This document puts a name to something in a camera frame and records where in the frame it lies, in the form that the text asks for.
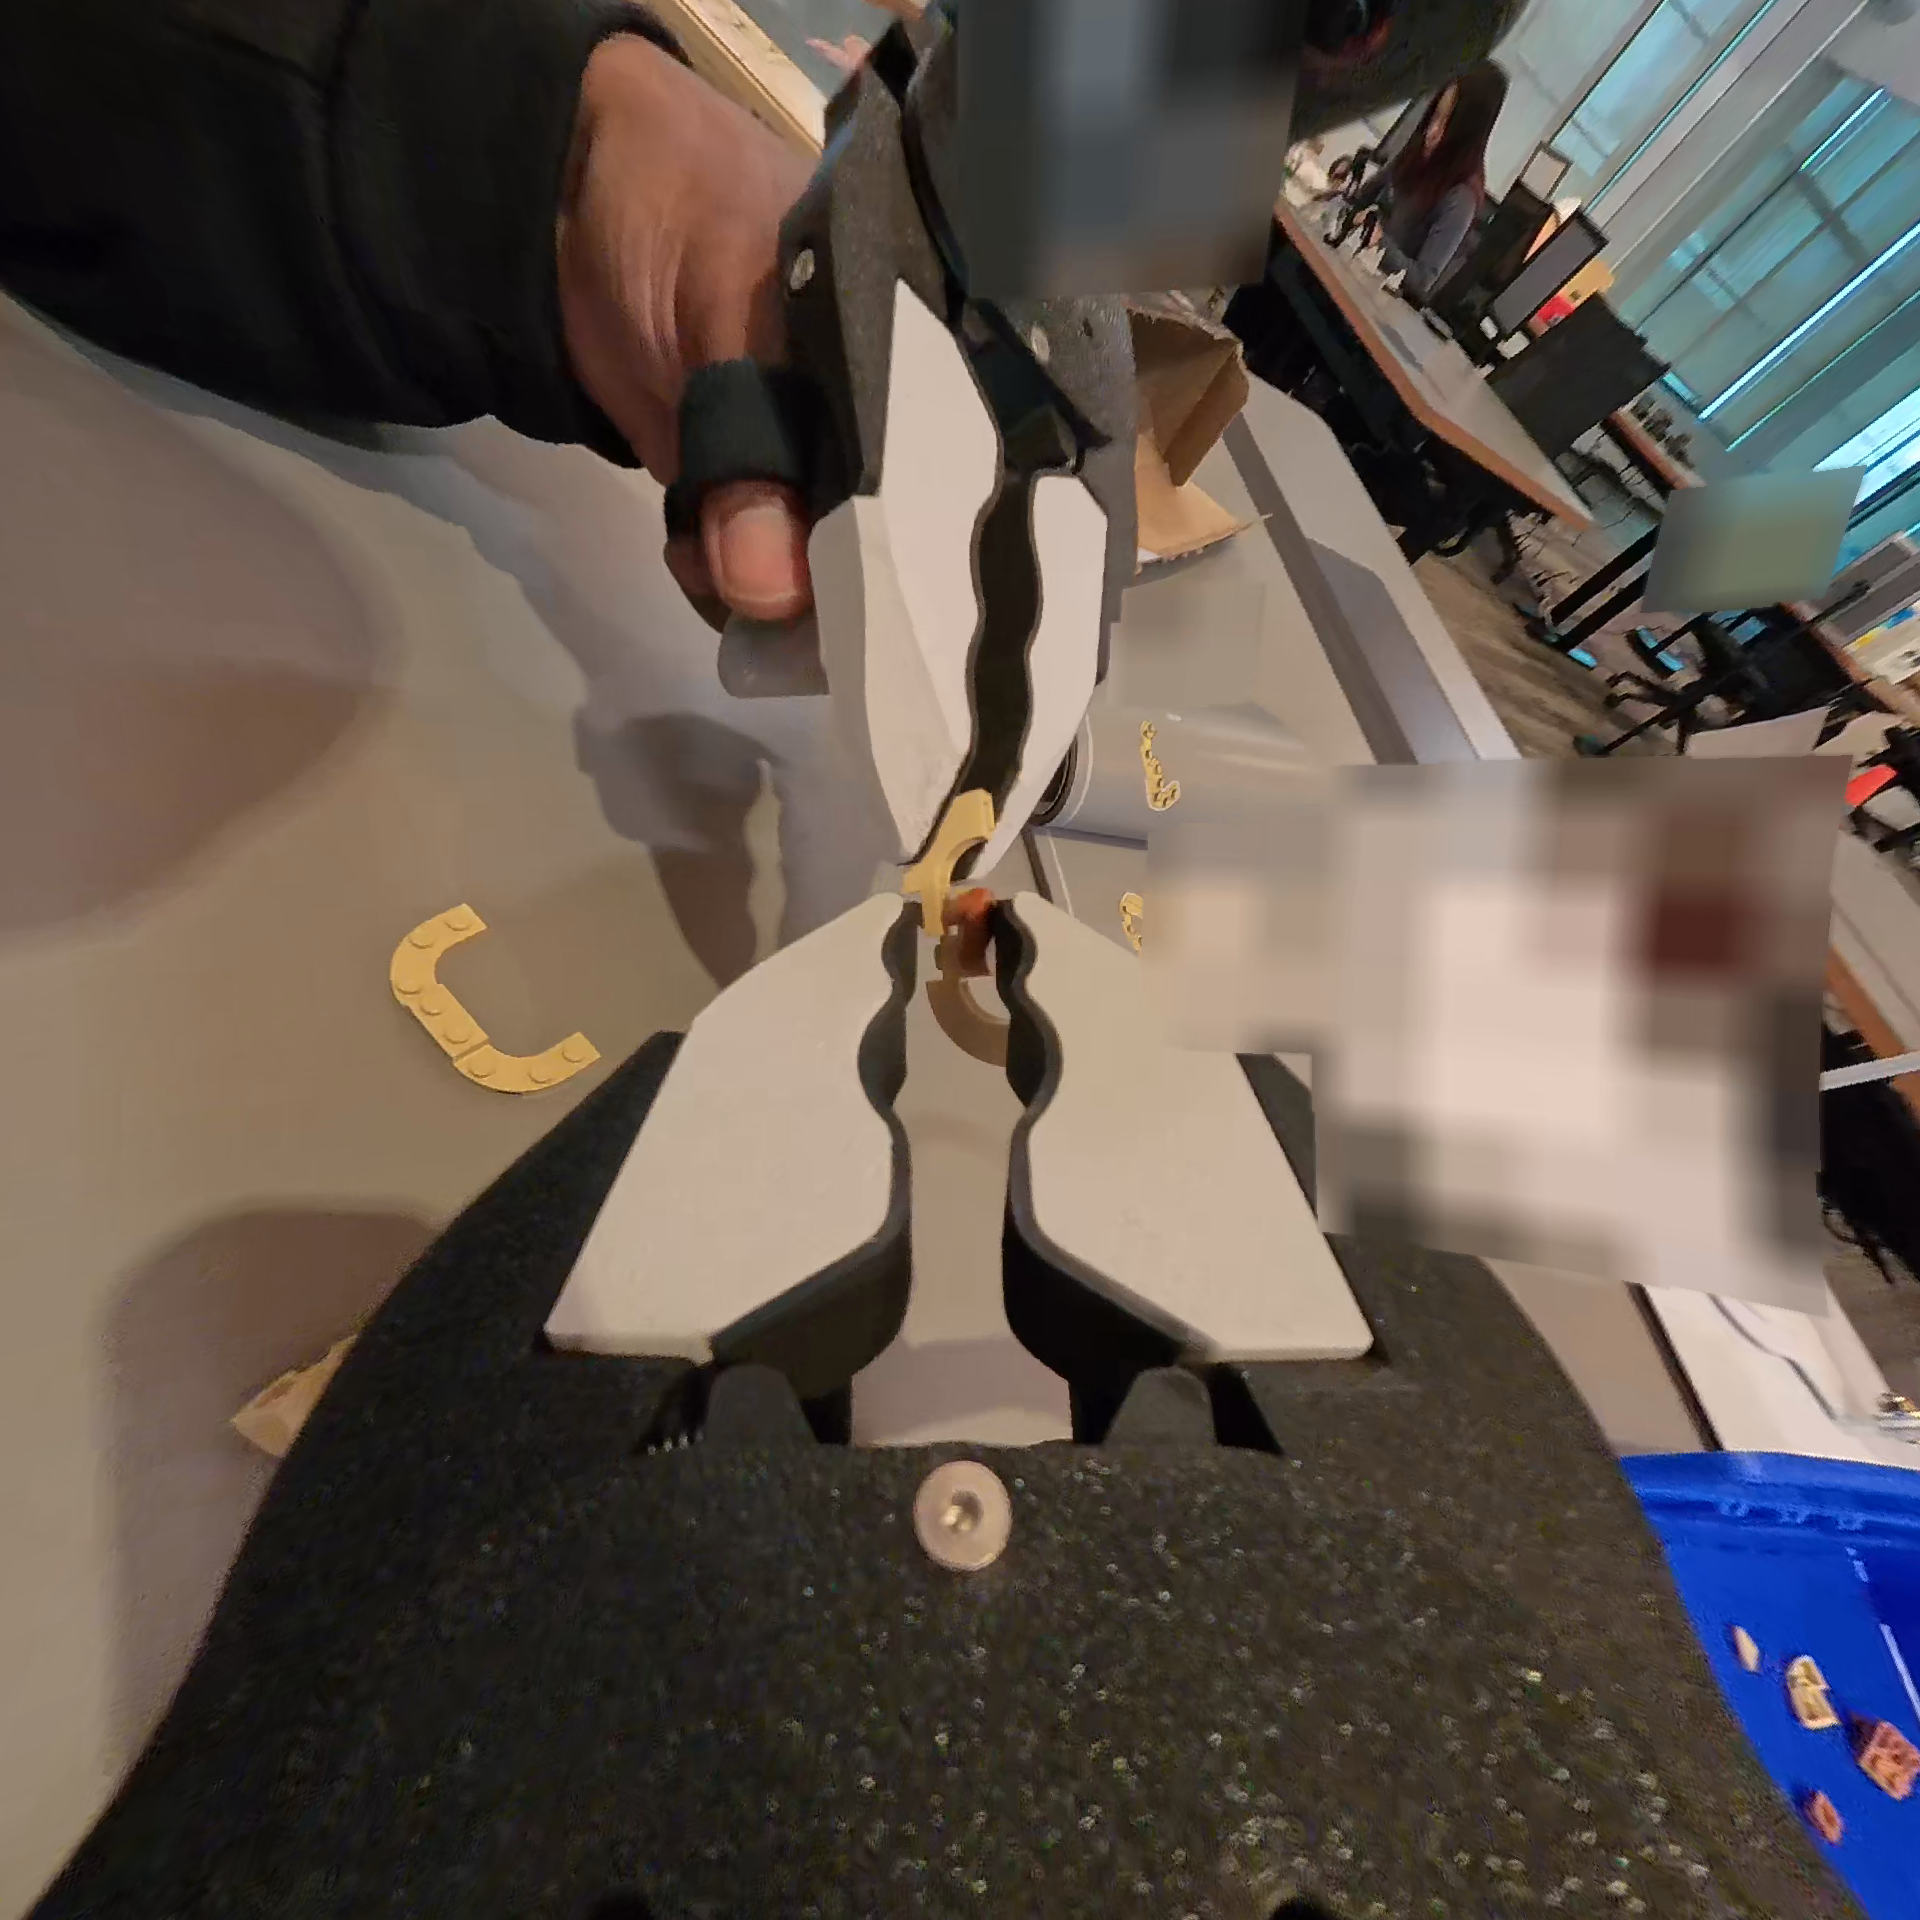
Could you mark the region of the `pile of small toy bricks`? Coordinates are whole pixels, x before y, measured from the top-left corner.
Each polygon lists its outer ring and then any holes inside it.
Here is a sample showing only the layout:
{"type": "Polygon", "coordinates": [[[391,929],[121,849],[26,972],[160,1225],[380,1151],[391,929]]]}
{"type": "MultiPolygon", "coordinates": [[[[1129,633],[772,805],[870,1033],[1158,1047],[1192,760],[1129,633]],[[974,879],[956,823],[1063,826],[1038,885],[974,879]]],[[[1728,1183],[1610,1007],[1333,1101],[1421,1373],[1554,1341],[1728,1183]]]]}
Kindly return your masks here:
{"type": "Polygon", "coordinates": [[[1726,1645],[1744,1735],[1821,1852],[1871,1837],[1882,1808],[1914,1807],[1914,1674],[1885,1624],[1834,1665],[1767,1648],[1742,1624],[1726,1645]]]}

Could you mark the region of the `tan curved brick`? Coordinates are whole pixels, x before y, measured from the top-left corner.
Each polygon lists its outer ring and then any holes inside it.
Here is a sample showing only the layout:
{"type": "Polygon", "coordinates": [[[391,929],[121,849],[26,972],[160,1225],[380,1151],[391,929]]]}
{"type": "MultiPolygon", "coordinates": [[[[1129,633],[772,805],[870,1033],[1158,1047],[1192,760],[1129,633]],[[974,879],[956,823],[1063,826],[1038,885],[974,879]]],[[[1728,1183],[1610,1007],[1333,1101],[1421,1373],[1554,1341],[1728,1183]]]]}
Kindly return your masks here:
{"type": "Polygon", "coordinates": [[[996,833],[992,792],[974,786],[956,794],[934,826],[924,852],[903,868],[901,897],[918,907],[921,925],[937,939],[945,923],[945,901],[960,863],[984,849],[996,833]]]}

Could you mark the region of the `black computer monitor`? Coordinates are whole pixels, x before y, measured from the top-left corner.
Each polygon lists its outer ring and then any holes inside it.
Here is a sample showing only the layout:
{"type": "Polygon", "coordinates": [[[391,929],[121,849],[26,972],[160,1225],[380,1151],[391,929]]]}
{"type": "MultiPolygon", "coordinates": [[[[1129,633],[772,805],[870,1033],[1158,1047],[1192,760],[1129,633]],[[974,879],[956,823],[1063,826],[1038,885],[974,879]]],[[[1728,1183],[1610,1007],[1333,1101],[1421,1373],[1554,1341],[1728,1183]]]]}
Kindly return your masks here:
{"type": "Polygon", "coordinates": [[[1493,330],[1493,338],[1501,340],[1521,331],[1605,248],[1605,233],[1596,226],[1588,210],[1573,207],[1495,290],[1485,306],[1485,323],[1493,330]]]}

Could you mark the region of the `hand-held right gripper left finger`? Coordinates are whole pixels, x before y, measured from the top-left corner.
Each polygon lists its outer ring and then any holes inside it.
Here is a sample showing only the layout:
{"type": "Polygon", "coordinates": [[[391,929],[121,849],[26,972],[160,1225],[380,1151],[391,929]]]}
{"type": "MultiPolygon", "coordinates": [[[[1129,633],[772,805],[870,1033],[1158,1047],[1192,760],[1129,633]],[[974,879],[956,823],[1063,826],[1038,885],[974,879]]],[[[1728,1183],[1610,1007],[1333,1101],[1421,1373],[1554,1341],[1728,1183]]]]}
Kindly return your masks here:
{"type": "Polygon", "coordinates": [[[548,1315],[556,1349],[863,1367],[893,1341],[916,962],[916,907],[872,897],[694,1018],[548,1315]]]}

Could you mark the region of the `tan quarter-round brick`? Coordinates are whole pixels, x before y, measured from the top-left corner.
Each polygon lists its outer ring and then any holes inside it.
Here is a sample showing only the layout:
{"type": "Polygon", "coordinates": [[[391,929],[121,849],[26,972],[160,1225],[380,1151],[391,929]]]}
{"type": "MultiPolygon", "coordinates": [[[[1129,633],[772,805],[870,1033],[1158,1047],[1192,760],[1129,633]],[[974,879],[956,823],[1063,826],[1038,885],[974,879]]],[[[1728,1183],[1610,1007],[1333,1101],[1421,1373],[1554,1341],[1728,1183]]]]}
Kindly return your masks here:
{"type": "Polygon", "coordinates": [[[320,1359],[262,1385],[230,1416],[230,1431],[254,1452],[282,1461],[345,1365],[354,1341],[356,1333],[348,1333],[332,1341],[320,1359]]]}

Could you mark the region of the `wooden office desk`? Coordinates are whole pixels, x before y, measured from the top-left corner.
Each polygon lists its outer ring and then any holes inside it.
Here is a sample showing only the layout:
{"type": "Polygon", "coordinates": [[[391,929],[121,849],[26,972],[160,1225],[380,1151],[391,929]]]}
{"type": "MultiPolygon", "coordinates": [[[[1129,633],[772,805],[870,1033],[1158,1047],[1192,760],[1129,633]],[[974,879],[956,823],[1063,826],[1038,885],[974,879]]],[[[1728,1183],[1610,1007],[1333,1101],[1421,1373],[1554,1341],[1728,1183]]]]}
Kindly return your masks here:
{"type": "Polygon", "coordinates": [[[1292,301],[1372,432],[1448,449],[1495,503],[1585,530],[1592,515],[1485,373],[1421,308],[1333,250],[1288,200],[1273,207],[1269,280],[1292,301]]]}

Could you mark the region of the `brown cardboard piece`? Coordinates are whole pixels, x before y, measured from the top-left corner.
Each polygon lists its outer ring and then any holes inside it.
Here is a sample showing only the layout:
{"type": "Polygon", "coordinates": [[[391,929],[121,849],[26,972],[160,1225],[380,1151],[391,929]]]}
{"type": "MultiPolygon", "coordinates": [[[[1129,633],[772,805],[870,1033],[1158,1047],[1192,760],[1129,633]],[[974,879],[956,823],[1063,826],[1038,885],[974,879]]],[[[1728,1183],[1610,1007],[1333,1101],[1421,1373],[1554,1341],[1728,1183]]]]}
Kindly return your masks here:
{"type": "Polygon", "coordinates": [[[1192,561],[1254,527],[1194,482],[1249,393],[1236,335],[1174,296],[1125,304],[1135,354],[1135,572],[1192,561]]]}

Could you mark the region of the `large tan arch brick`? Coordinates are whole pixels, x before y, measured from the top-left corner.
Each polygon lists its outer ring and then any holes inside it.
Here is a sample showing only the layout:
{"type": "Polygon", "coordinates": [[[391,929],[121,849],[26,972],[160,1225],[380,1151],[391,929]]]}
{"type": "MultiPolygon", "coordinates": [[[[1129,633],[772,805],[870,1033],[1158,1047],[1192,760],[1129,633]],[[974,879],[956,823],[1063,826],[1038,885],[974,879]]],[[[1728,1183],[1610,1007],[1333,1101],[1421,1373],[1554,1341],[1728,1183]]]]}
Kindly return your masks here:
{"type": "Polygon", "coordinates": [[[925,984],[929,1016],[945,1041],[970,1061],[1005,1072],[1012,1019],[992,976],[937,972],[925,984]]]}
{"type": "Polygon", "coordinates": [[[574,1031],[532,1055],[502,1052],[441,981],[441,959],[487,929],[466,903],[409,929],[391,954],[391,994],[464,1082],[506,1097],[556,1091],[598,1063],[601,1055],[584,1033],[574,1031]]]}

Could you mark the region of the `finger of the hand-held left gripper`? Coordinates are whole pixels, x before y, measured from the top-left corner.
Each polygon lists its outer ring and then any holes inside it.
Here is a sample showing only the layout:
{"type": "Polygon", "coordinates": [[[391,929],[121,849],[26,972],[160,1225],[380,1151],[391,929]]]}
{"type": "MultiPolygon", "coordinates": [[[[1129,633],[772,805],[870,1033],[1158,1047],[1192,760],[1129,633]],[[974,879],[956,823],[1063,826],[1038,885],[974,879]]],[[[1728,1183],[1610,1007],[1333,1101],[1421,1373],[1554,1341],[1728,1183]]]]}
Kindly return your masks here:
{"type": "Polygon", "coordinates": [[[831,719],[910,864],[974,751],[975,536],[1000,437],[968,356],[893,290],[879,477],[817,521],[817,640],[831,719]]]}
{"type": "Polygon", "coordinates": [[[1023,731],[1005,796],[1005,847],[1032,821],[1096,688],[1109,629],[1109,515],[1079,476],[1045,473],[1030,492],[1038,610],[1023,636],[1023,731]]]}

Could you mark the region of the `person's left hand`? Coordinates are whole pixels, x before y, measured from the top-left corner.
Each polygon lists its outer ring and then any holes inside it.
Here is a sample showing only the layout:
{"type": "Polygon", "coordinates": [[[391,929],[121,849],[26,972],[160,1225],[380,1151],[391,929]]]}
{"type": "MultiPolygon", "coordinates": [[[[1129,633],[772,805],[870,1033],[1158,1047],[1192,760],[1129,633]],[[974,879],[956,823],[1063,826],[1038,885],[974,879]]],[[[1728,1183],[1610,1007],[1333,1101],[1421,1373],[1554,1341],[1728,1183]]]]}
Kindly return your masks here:
{"type": "Polygon", "coordinates": [[[709,365],[785,360],[778,226],[809,168],[638,34],[583,71],[558,218],[568,368],[639,469],[681,471],[681,397],[709,365]]]}

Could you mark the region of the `blue plastic bin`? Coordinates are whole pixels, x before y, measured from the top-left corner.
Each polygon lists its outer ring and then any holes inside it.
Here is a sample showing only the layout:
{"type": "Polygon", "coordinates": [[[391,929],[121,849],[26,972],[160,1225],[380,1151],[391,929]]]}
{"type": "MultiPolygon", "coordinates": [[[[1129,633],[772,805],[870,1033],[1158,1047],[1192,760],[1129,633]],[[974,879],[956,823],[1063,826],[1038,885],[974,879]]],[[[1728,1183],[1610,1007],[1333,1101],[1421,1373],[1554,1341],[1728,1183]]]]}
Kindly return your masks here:
{"type": "MultiPolygon", "coordinates": [[[[1885,1624],[1914,1674],[1918,1732],[1914,1469],[1697,1452],[1628,1456],[1623,1474],[1737,1722],[1730,1626],[1746,1626],[1767,1648],[1834,1665],[1841,1645],[1869,1643],[1885,1624]]],[[[1815,1850],[1866,1915],[1914,1917],[1918,1810],[1880,1816],[1885,1826],[1871,1837],[1834,1853],[1815,1850]]]]}

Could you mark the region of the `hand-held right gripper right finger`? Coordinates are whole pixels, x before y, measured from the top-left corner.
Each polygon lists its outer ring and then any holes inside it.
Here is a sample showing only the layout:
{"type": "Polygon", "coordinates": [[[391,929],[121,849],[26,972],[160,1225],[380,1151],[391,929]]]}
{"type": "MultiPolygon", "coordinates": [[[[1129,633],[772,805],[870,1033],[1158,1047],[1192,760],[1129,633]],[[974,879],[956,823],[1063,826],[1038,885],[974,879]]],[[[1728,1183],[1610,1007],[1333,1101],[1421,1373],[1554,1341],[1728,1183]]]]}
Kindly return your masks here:
{"type": "Polygon", "coordinates": [[[1005,1309],[1049,1367],[1358,1361],[1373,1333],[1257,1091],[1160,1035],[1144,962],[1005,905],[1005,1309]]]}

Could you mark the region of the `person's left forearm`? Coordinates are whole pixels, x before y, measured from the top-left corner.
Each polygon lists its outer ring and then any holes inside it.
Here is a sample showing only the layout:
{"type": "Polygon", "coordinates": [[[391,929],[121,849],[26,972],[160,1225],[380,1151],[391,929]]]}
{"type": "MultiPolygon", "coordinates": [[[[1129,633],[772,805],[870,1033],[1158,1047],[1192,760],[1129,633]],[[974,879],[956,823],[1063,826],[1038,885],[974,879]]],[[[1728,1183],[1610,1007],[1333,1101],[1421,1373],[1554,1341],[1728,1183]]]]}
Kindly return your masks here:
{"type": "Polygon", "coordinates": [[[5,3],[1,280],[118,356],[313,429],[638,460],[584,396],[558,233],[632,4],[5,3]]]}

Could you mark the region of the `grey instruction booklet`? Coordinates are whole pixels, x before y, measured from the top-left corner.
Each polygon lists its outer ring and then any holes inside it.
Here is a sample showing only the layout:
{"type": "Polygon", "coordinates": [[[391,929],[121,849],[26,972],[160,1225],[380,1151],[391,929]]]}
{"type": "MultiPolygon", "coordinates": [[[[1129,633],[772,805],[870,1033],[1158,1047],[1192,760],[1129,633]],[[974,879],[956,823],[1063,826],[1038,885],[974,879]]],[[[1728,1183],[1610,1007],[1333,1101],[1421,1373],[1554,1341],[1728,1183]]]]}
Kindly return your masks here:
{"type": "Polygon", "coordinates": [[[1133,959],[1320,969],[1334,949],[1337,807],[1367,762],[1333,760],[1253,704],[1121,709],[1096,739],[1086,826],[1142,858],[1110,931],[1133,959]]]}

